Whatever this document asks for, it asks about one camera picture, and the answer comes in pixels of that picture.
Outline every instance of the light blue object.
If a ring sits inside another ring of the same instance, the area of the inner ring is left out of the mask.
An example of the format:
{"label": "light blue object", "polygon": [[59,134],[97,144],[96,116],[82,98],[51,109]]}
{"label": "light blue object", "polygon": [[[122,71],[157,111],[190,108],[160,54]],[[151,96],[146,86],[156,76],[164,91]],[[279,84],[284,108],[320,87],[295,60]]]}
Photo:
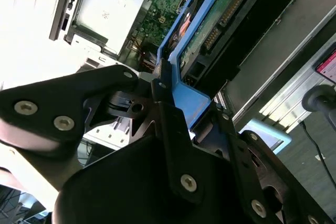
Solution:
{"label": "light blue object", "polygon": [[257,119],[249,121],[240,133],[246,130],[257,133],[275,154],[278,154],[292,141],[292,138],[285,132]]}
{"label": "light blue object", "polygon": [[[157,53],[157,63],[160,61],[162,56],[163,47],[169,42],[174,29],[180,24],[184,12],[191,1],[193,0],[187,1],[183,11],[179,14],[167,36],[161,43]],[[172,65],[172,92],[175,106],[183,111],[189,129],[209,106],[211,99],[209,96],[197,91],[181,81],[179,58],[215,1],[216,0],[204,0],[193,21],[189,25],[189,28],[185,32],[185,35],[169,56],[169,61]]]}

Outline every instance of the black metal bracket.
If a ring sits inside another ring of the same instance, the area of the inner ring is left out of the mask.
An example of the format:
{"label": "black metal bracket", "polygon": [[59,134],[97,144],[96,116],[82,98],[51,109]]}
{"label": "black metal bracket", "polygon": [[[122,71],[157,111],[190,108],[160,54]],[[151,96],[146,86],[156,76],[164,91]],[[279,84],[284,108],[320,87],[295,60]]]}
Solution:
{"label": "black metal bracket", "polygon": [[[84,132],[92,128],[92,120],[95,124],[106,124],[116,118],[98,119],[98,108],[107,106],[102,104],[104,97],[117,91],[133,91],[138,82],[129,68],[117,65],[4,90],[0,95],[0,124],[5,129],[0,139],[42,156],[71,156]],[[36,112],[30,115],[20,112],[20,106],[31,109],[25,102],[20,105],[22,101],[33,104]],[[59,116],[73,121],[71,130],[55,127]]]}

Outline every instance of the silver panel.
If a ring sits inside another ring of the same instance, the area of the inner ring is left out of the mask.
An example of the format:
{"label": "silver panel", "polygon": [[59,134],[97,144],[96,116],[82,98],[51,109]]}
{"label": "silver panel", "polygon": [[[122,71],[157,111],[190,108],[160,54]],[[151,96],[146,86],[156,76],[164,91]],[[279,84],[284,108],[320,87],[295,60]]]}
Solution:
{"label": "silver panel", "polygon": [[227,85],[237,122],[262,91],[336,10],[336,0],[295,0],[241,65]]}
{"label": "silver panel", "polygon": [[119,54],[144,0],[82,0],[77,23],[108,38],[106,46]]}
{"label": "silver panel", "polygon": [[332,82],[313,71],[312,65],[336,41],[336,34],[294,75],[291,80],[260,110],[264,120],[271,119],[286,128],[294,129],[310,112],[303,109],[301,100],[314,86],[333,85]]}

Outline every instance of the metal plate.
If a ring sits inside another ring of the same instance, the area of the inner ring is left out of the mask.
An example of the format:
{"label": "metal plate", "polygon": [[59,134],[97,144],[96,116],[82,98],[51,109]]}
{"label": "metal plate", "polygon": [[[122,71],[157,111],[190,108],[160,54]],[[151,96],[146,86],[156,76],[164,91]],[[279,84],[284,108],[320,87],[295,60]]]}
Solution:
{"label": "metal plate", "polygon": [[76,22],[108,39],[119,54],[144,0],[82,0]]}

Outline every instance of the motherboard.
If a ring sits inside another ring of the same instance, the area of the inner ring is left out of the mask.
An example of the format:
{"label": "motherboard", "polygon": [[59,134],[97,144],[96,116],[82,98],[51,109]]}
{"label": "motherboard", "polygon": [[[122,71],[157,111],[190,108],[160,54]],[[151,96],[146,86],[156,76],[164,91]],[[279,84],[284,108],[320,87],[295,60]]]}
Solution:
{"label": "motherboard", "polygon": [[172,27],[187,0],[153,0],[143,22],[132,34],[132,40],[159,46]]}

